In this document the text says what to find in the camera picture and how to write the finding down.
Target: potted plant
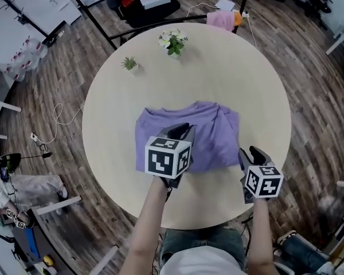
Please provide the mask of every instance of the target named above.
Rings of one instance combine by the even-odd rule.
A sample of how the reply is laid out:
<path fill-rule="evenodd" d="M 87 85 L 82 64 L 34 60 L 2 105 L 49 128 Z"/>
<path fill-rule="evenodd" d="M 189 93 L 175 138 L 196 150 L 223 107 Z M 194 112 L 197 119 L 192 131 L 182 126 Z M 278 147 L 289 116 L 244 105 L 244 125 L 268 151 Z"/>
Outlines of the potted plant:
<path fill-rule="evenodd" d="M 135 57 L 126 57 L 121 63 L 122 67 L 130 71 L 132 74 L 135 74 L 139 69 L 139 64 L 135 61 Z"/>
<path fill-rule="evenodd" d="M 179 29 L 173 29 L 164 31 L 159 36 L 159 46 L 168 50 L 167 54 L 173 58 L 178 58 L 181 55 L 181 51 L 185 47 L 185 43 L 188 41 L 186 35 Z"/>

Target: white pants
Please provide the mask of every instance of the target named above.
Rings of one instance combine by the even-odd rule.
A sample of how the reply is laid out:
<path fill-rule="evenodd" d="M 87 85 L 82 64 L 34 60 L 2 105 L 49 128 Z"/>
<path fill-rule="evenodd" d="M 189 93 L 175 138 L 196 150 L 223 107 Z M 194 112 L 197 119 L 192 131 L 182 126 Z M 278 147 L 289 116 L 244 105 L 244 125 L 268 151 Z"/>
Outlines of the white pants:
<path fill-rule="evenodd" d="M 14 189 L 10 181 L 2 183 L 9 198 L 21 211 L 30 208 L 47 206 L 50 202 L 57 203 L 57 193 L 64 188 L 64 184 L 58 175 L 10 175 L 11 182 L 17 190 L 15 196 Z"/>

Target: folded shirt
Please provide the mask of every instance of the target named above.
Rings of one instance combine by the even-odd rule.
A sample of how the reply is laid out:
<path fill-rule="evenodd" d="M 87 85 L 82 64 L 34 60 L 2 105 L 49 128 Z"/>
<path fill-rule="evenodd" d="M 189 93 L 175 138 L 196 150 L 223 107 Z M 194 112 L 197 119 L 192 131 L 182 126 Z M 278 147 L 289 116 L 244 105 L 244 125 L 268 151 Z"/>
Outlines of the folded shirt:
<path fill-rule="evenodd" d="M 187 122 L 196 127 L 190 172 L 236 165 L 238 160 L 239 115 L 213 102 L 197 101 L 181 110 L 145 108 L 135 126 L 136 170 L 144 171 L 145 145 L 166 127 Z"/>

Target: blue denim jeans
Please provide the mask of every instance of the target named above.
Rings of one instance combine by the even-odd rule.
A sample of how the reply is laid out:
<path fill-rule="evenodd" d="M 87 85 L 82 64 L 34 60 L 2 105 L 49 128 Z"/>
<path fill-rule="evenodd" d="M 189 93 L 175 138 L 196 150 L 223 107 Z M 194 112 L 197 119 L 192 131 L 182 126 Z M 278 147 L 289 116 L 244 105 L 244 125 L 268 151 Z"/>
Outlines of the blue denim jeans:
<path fill-rule="evenodd" d="M 167 229 L 159 251 L 159 270 L 173 254 L 205 245 L 226 251 L 244 269 L 246 256 L 240 234 L 223 224 L 196 230 Z"/>
<path fill-rule="evenodd" d="M 319 251 L 313 250 L 295 235 L 283 242 L 281 250 L 280 258 L 283 264 L 291 268 L 295 274 L 316 274 L 316 271 L 326 263 Z"/>

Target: pink cloth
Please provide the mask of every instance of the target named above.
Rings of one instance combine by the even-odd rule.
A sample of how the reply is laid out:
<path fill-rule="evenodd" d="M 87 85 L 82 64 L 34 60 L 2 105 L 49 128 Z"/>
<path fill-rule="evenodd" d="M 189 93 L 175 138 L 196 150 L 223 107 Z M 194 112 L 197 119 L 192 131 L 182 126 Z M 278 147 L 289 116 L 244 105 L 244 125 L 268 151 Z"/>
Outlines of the pink cloth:
<path fill-rule="evenodd" d="M 234 28 L 234 13 L 231 11 L 216 11 L 208 13 L 206 24 L 231 32 Z"/>

